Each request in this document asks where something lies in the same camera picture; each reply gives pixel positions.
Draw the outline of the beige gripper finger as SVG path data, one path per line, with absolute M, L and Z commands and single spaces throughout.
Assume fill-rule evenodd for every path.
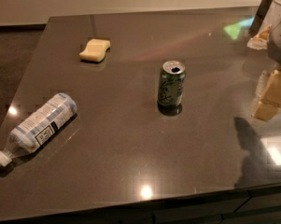
M 268 121 L 281 110 L 281 64 L 271 71 L 263 70 L 252 102 L 251 116 Z
M 262 50 L 267 49 L 267 42 L 269 33 L 272 29 L 272 25 L 266 26 L 263 30 L 261 30 L 258 34 L 254 35 L 247 42 L 247 46 L 250 49 Z

